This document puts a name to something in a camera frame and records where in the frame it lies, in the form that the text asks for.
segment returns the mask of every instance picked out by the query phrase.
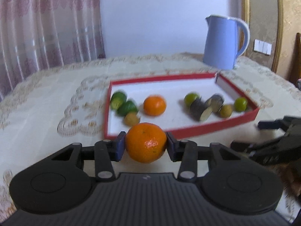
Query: white wall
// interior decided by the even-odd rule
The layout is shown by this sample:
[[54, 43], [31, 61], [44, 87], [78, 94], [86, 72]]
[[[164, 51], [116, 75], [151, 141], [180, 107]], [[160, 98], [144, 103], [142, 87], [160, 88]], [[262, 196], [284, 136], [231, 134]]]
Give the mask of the white wall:
[[240, 0], [100, 0], [106, 57], [203, 53], [205, 17], [239, 17], [240, 6]]

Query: blue pitcher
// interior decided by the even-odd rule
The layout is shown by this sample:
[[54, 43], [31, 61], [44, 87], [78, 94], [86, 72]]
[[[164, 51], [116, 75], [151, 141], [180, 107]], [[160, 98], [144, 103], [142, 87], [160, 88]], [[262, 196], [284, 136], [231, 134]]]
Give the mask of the blue pitcher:
[[[233, 69], [238, 56], [242, 55], [250, 42], [250, 29], [242, 19], [211, 15], [206, 18], [208, 34], [204, 51], [204, 63], [218, 69]], [[238, 51], [239, 30], [245, 34], [242, 48]]]

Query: orange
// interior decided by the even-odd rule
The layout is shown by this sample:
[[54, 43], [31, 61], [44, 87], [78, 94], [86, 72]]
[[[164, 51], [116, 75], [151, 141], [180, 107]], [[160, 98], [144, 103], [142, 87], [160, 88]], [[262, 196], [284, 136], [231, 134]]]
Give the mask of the orange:
[[139, 123], [125, 136], [125, 148], [129, 156], [141, 163], [159, 159], [166, 148], [166, 134], [155, 124]]
[[166, 109], [166, 101], [160, 95], [148, 96], [143, 102], [143, 109], [147, 115], [161, 115]]

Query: table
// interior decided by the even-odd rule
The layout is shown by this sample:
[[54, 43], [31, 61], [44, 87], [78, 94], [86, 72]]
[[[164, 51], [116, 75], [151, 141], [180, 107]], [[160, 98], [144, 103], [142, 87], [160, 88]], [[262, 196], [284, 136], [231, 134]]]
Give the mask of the table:
[[[201, 55], [146, 55], [117, 57], [65, 65], [41, 71], [19, 84], [0, 103], [0, 222], [15, 207], [8, 194], [12, 176], [73, 142], [94, 145], [102, 139], [104, 97], [110, 80], [142, 76], [214, 72], [201, 62]], [[284, 115], [301, 116], [301, 92], [291, 83], [246, 57], [240, 57], [234, 70], [222, 71], [245, 91], [261, 108], [254, 122], [226, 130], [192, 137], [198, 145], [219, 142], [228, 146], [233, 140], [259, 142], [283, 134], [258, 131], [260, 120], [273, 120]], [[180, 164], [165, 153], [151, 164], [140, 164], [124, 154], [113, 162], [120, 172], [173, 172]], [[94, 175], [94, 163], [85, 162], [84, 171]], [[206, 161], [198, 161], [198, 176], [208, 171]], [[277, 210], [294, 219], [300, 206], [286, 191]]]

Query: eggplant piece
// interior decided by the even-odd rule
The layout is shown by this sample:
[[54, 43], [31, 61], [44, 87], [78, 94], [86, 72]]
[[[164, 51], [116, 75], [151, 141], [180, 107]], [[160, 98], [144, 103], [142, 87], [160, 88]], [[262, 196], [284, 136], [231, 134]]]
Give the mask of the eggplant piece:
[[224, 98], [220, 94], [214, 94], [210, 98], [207, 99], [205, 104], [207, 106], [210, 106], [214, 113], [218, 113], [221, 107], [224, 104]]
[[205, 121], [212, 113], [212, 107], [207, 106], [201, 98], [197, 98], [190, 105], [190, 114], [197, 121]]

